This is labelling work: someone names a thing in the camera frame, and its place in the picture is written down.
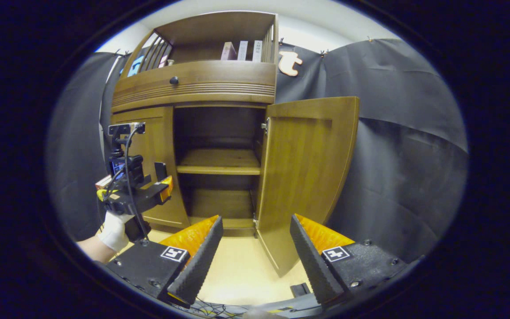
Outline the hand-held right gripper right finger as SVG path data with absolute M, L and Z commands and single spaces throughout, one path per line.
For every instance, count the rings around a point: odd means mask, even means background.
M 290 234 L 322 305 L 365 301 L 413 267 L 371 241 L 354 241 L 299 214 L 291 218 Z

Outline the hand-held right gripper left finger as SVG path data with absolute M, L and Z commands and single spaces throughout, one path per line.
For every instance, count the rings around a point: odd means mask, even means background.
M 222 236 L 223 220 L 214 215 L 158 243 L 137 242 L 105 267 L 154 299 L 192 306 Z

